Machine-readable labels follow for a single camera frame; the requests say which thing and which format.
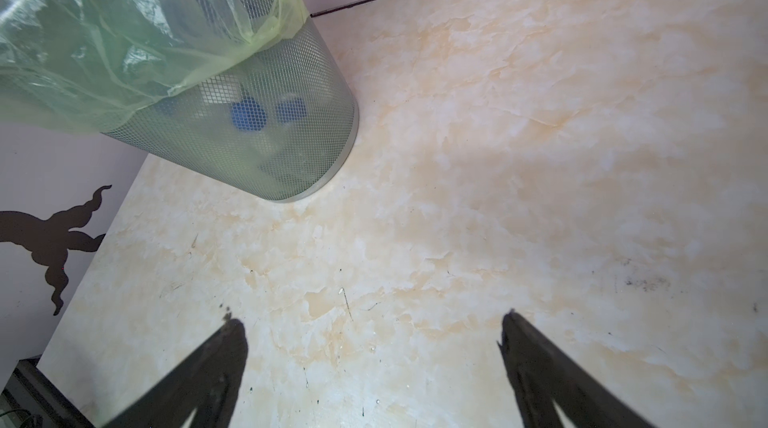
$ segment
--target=marble floor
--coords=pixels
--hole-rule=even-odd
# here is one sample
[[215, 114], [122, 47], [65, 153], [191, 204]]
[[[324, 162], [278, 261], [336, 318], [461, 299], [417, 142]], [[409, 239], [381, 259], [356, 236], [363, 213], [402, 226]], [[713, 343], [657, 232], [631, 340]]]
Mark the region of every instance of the marble floor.
[[40, 367], [95, 424], [230, 308], [232, 426], [520, 426], [515, 308], [659, 427], [768, 423], [768, 0], [378, 0], [273, 204], [149, 156]]

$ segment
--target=trash bag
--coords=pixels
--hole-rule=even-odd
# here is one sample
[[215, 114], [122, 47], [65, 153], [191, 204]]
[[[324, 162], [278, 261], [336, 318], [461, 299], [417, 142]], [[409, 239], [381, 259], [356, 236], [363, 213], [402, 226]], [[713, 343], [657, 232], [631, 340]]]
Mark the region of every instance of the trash bag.
[[1, 0], [0, 119], [110, 132], [308, 16], [302, 0]]

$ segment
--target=brown wall decal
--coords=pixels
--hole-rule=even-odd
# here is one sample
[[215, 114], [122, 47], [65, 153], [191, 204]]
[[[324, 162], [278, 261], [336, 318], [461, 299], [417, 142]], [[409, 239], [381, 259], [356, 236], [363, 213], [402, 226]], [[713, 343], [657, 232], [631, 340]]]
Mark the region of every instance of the brown wall decal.
[[56, 306], [56, 316], [64, 306], [62, 291], [67, 287], [69, 278], [64, 272], [67, 262], [67, 250], [79, 250], [92, 253], [98, 250], [105, 234], [91, 238], [82, 231], [70, 231], [82, 228], [91, 221], [93, 212], [101, 206], [101, 192], [112, 185], [102, 186], [94, 192], [90, 202], [75, 206], [64, 212], [53, 213], [47, 220], [41, 220], [22, 212], [0, 212], [0, 242], [23, 246], [32, 252], [32, 260], [48, 267], [45, 281], [54, 291], [51, 301]]

